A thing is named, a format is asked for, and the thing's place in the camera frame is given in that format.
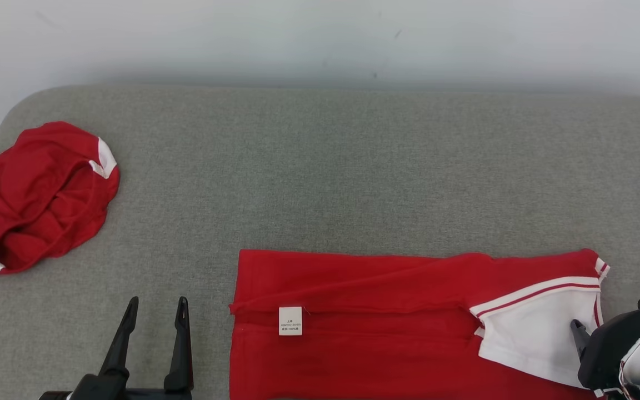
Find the red shirt with white sleeves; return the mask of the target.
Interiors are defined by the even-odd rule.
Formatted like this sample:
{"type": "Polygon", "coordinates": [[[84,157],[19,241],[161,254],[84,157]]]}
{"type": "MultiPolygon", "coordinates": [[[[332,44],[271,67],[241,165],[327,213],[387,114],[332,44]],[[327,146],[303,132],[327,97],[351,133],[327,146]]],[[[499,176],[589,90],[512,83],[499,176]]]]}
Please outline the red shirt with white sleeves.
{"type": "Polygon", "coordinates": [[[243,249],[229,400],[596,400],[571,322],[604,322],[609,264],[243,249]]]}

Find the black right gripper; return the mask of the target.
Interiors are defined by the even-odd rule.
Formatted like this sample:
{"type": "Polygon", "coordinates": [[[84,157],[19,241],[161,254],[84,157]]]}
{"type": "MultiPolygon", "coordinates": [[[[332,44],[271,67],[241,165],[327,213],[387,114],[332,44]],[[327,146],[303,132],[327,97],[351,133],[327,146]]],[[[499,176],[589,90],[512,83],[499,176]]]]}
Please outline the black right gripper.
{"type": "Polygon", "coordinates": [[[619,362],[640,339],[640,311],[615,316],[591,334],[586,325],[572,319],[571,334],[579,359],[577,379],[582,387],[616,388],[619,362]]]}

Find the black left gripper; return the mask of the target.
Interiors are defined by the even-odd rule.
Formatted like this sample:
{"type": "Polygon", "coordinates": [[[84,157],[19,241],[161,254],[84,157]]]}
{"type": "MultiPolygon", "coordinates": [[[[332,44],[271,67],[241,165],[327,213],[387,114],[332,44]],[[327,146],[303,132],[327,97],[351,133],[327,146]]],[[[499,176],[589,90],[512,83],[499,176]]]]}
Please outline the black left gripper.
{"type": "Polygon", "coordinates": [[[139,298],[132,297],[115,332],[98,375],[87,374],[71,392],[44,392],[39,400],[192,400],[194,388],[188,299],[178,301],[175,344],[163,389],[129,389],[126,367],[129,337],[134,332],[139,298]]]}

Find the red garment with white stripe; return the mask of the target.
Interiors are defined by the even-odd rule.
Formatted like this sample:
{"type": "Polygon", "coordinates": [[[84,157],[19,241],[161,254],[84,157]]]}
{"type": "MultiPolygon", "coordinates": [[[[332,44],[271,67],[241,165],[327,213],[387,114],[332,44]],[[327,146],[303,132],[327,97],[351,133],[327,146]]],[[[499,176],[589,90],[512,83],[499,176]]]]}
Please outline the red garment with white stripe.
{"type": "Polygon", "coordinates": [[[119,182],[114,155],[96,135],[62,121],[21,132],[0,153],[0,275],[93,238],[119,182]]]}

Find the grey fabric sofa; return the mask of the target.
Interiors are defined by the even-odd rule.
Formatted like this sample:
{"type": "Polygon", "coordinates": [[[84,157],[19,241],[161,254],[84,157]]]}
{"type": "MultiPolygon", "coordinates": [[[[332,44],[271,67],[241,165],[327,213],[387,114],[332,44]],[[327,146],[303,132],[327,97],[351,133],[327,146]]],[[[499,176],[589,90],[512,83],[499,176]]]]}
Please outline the grey fabric sofa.
{"type": "Polygon", "coordinates": [[[538,256],[611,266],[606,317],[640,289],[640,98],[69,86],[18,102],[0,152],[66,121],[110,146],[96,237],[0,276],[0,400],[72,390],[139,296],[127,367],[160,387],[177,301],[194,400],[227,400],[238,252],[538,256]]]}

